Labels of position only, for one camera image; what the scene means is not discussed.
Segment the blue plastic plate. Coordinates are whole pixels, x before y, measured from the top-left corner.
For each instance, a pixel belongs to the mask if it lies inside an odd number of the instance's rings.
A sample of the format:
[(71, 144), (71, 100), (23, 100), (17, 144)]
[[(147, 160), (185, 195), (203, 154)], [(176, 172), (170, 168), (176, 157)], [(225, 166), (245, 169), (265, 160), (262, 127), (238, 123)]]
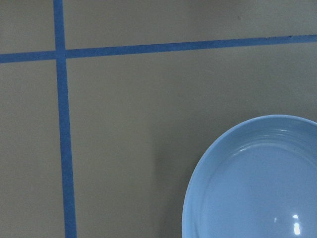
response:
[(184, 238), (314, 238), (317, 124), (288, 115), (247, 120), (221, 135), (190, 178)]

